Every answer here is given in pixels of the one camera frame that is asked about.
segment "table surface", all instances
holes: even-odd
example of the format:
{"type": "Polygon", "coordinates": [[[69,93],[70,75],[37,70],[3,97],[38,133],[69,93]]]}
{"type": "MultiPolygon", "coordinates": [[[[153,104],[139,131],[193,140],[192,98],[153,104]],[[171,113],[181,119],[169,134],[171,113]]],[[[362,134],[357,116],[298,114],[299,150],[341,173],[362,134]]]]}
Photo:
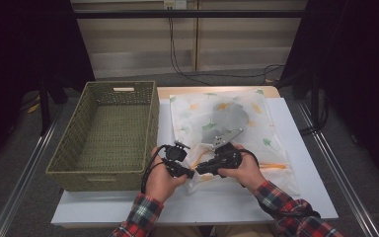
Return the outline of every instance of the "table surface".
{"type": "MultiPolygon", "coordinates": [[[[169,87],[158,88],[161,101],[158,145],[173,144],[169,95],[181,93],[243,90],[253,87],[169,87]]],[[[337,218],[337,212],[320,179],[285,101],[273,87],[264,90],[269,112],[281,144],[286,149],[295,179],[304,198],[323,218],[337,218]]],[[[220,190],[200,190],[191,195],[178,187],[165,202],[157,225],[209,225],[268,223],[273,219],[263,212],[257,200],[239,184],[220,181],[220,190]]],[[[52,224],[66,228],[116,226],[124,221],[138,191],[64,192],[52,224]]]]}

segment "plaid sleeve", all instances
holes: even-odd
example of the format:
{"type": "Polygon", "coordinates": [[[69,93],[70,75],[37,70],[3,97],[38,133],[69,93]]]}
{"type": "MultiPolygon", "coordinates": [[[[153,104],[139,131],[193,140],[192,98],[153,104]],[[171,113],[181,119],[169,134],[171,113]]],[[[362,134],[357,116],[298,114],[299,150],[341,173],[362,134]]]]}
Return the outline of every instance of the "plaid sleeve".
{"type": "Polygon", "coordinates": [[[147,236],[155,221],[162,212],[164,205],[150,196],[139,194],[134,200],[127,220],[120,223],[110,237],[147,236]]]}
{"type": "MultiPolygon", "coordinates": [[[[294,200],[270,181],[264,182],[255,191],[259,203],[272,210],[304,211],[313,210],[312,205],[304,199],[294,200]]],[[[285,217],[274,216],[276,228],[284,236],[342,236],[335,228],[315,216],[285,217]]]]}

